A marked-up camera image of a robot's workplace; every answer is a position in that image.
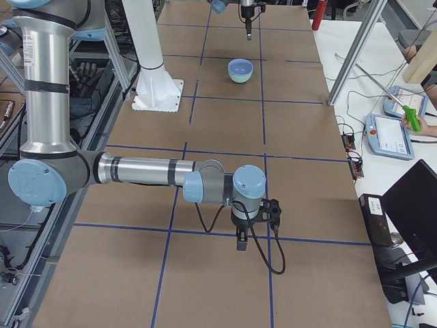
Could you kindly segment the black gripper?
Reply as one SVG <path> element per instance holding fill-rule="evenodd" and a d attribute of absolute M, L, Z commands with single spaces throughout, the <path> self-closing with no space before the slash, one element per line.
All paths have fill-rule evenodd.
<path fill-rule="evenodd" d="M 240 16 L 242 22 L 245 24 L 246 38 L 248 41 L 252 40 L 252 18 L 255 15 L 254 5 L 241 5 L 240 6 Z"/>

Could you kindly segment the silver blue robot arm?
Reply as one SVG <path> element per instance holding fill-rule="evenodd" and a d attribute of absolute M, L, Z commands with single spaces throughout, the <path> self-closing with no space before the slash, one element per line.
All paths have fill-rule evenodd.
<path fill-rule="evenodd" d="M 221 14 L 226 7 L 232 3 L 228 0 L 211 0 L 209 1 L 211 8 L 217 13 Z M 242 22 L 248 27 L 251 26 L 252 19 L 255 16 L 255 1 L 253 0 L 239 0 L 237 3 L 240 5 L 240 17 Z"/>

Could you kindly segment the person's hand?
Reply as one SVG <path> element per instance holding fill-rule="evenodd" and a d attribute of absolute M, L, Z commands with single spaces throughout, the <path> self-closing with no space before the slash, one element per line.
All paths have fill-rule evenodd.
<path fill-rule="evenodd" d="M 411 130 L 413 132 L 416 132 L 416 133 L 422 134 L 422 135 L 426 134 L 427 127 L 428 127 L 427 122 L 422 117 L 420 117 L 418 115 L 416 116 L 416 119 L 417 119 L 417 121 L 418 121 L 418 123 L 420 125 L 420 130 L 419 131 L 416 131 L 416 130 L 413 129 L 412 123 L 408 121 L 406 116 L 404 116 L 402 118 L 401 123 L 402 123 L 402 125 L 404 127 L 406 127 L 407 129 L 409 129 L 409 130 Z"/>

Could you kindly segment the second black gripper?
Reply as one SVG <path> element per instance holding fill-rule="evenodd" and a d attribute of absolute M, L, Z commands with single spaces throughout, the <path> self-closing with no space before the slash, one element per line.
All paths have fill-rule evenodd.
<path fill-rule="evenodd" d="M 231 221 L 236 226 L 236 250 L 246 251 L 248 243 L 248 230 L 253 226 L 253 224 L 259 219 L 259 214 L 256 216 L 249 217 L 250 221 L 247 221 L 246 217 L 241 219 L 237 217 L 234 213 L 231 213 Z"/>

